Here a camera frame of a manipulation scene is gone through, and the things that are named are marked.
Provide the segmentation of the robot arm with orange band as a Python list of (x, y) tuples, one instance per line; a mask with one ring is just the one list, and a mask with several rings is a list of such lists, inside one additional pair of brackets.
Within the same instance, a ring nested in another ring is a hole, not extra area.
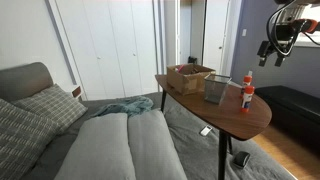
[(264, 67), (267, 58), (277, 54), (275, 65), (280, 67), (282, 62), (290, 56), (298, 35), (303, 33), (314, 44), (311, 37), (320, 31), (320, 22), (310, 18), (302, 18), (308, 5), (319, 5), (320, 0), (273, 0), (278, 9), (268, 18), (266, 23), (267, 40), (264, 40), (257, 52), (259, 65)]

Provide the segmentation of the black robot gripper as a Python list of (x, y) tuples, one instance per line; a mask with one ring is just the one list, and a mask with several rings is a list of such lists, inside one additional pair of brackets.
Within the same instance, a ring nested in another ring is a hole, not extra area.
[(280, 67), (285, 57), (289, 56), (296, 36), (295, 29), (288, 24), (275, 25), (268, 22), (266, 25), (268, 40), (264, 40), (257, 52), (260, 57), (259, 66), (264, 67), (266, 58), (274, 52), (278, 53), (275, 66)]

